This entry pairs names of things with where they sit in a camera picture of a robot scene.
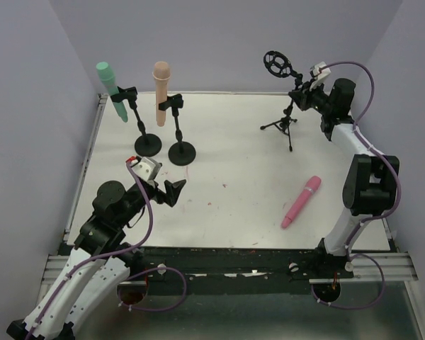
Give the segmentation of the black tripod ring stand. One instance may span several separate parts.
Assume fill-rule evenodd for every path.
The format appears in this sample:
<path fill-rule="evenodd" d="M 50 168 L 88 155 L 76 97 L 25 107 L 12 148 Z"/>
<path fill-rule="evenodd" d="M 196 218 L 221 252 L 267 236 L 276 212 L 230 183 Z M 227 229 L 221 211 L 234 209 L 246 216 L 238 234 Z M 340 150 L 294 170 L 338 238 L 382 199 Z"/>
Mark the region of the black tripod ring stand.
<path fill-rule="evenodd" d="M 264 57 L 264 66 L 268 72 L 278 79 L 284 79 L 288 77 L 294 78 L 295 90 L 299 89 L 302 85 L 303 75 L 293 69 L 290 60 L 281 52 L 271 50 L 268 51 Z M 288 149 L 289 152 L 293 151 L 293 145 L 290 134 L 291 123 L 296 123 L 298 120 L 292 118 L 292 111 L 294 109 L 294 101 L 290 100 L 287 108 L 283 110 L 283 117 L 279 120 L 273 121 L 267 125 L 262 125 L 260 130 L 266 128 L 275 127 L 279 132 L 284 134 L 288 138 Z"/>

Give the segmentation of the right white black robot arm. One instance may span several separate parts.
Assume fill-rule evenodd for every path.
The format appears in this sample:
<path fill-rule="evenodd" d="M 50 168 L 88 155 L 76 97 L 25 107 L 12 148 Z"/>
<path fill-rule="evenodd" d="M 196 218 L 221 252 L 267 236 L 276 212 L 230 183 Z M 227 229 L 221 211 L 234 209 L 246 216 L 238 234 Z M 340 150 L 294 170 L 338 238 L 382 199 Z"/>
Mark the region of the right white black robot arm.
<path fill-rule="evenodd" d="M 313 81 L 297 79 L 288 95 L 300 110 L 317 111 L 325 137 L 351 158 L 342 191 L 344 209 L 323 240 L 328 255 L 348 256 L 364 228 L 395 207 L 400 161 L 375 149 L 360 134 L 350 114 L 354 82 L 337 79 L 330 94 L 324 92 L 323 85 L 312 85 Z"/>

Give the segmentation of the peach toy microphone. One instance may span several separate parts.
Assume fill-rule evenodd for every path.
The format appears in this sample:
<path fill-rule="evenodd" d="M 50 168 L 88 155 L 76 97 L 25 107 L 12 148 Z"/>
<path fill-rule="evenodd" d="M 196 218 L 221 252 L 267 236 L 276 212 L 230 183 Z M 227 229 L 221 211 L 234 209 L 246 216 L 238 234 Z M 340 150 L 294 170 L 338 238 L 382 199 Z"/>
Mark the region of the peach toy microphone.
<path fill-rule="evenodd" d="M 166 122 L 166 112 L 159 109 L 159 104 L 167 100 L 167 87 L 171 78 L 169 64 L 163 61 L 156 62 L 152 75 L 155 83 L 156 122 L 159 127 L 163 127 Z"/>

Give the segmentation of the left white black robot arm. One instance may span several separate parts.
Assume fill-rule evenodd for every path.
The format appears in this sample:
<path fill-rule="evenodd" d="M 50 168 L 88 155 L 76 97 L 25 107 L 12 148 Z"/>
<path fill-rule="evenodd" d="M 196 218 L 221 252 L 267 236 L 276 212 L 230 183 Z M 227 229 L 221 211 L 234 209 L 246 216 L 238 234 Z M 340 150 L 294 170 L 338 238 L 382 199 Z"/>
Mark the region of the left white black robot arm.
<path fill-rule="evenodd" d="M 161 191 L 144 181 L 130 188 L 119 181 L 103 183 L 92 216 L 49 292 L 27 317 L 10 323 L 6 333 L 12 339 L 75 339 L 102 299 L 133 271 L 145 269 L 142 253 L 124 242 L 124 228 L 151 200 L 174 206 L 185 185 L 185 180 L 165 181 Z"/>

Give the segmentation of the black round-base clip stand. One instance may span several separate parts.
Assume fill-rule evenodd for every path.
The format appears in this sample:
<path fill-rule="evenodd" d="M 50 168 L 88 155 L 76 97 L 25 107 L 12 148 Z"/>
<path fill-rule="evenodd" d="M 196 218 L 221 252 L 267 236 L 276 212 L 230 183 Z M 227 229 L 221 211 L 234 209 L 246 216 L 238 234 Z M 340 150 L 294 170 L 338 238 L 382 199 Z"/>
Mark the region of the black round-base clip stand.
<path fill-rule="evenodd" d="M 140 136 L 135 140 L 135 152 L 141 157 L 153 157 L 162 149 L 162 141 L 158 136 L 152 133 L 147 133 L 145 124 L 143 123 L 137 109 L 137 89 L 133 86 L 122 89 L 118 87 L 118 93 L 111 96 L 113 103 L 122 103 L 126 100 L 130 109 L 135 114 L 137 120 L 137 128 L 140 131 Z"/>

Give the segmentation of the green toy microphone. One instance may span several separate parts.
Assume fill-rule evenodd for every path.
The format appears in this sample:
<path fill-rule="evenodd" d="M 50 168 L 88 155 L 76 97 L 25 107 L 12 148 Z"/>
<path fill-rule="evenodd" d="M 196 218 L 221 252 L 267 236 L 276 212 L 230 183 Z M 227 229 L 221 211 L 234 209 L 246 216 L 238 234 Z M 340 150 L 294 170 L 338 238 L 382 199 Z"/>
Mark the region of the green toy microphone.
<path fill-rule="evenodd" d="M 113 95 L 119 94 L 118 86 L 115 80 L 115 73 L 112 70 L 112 67 L 107 62 L 99 62 L 96 64 L 96 73 L 101 81 L 101 83 L 106 88 L 106 91 L 110 98 Z M 128 121 L 128 113 L 122 102 L 112 102 L 118 117 L 126 123 Z"/>

